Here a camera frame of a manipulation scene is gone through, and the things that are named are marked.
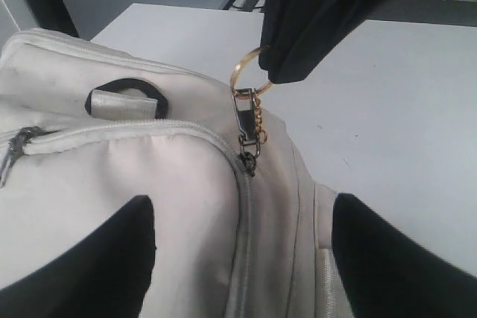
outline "gold key ring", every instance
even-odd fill
[[[259,56],[262,52],[267,51],[270,46],[262,46],[261,48],[256,48],[255,50],[249,52],[244,56],[243,59],[237,64],[235,70],[233,70],[232,76],[230,76],[230,88],[232,89],[233,97],[238,98],[239,100],[247,100],[248,95],[243,95],[236,90],[236,84],[239,81],[239,76],[244,67],[255,57]],[[272,82],[268,81],[265,85],[256,90],[256,95],[260,96],[262,93],[268,91],[273,86]]]

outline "white backpack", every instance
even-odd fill
[[[167,119],[155,100],[101,90],[125,78],[153,84]],[[2,52],[0,116],[0,289],[145,194],[157,252],[140,317],[351,317],[331,251],[335,192],[266,111],[249,175],[223,83],[32,30]]]

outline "strap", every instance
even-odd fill
[[[147,97],[119,93],[131,89]],[[167,117],[168,101],[150,83],[136,78],[122,78],[93,89],[84,108],[92,117],[112,121],[163,119]]]

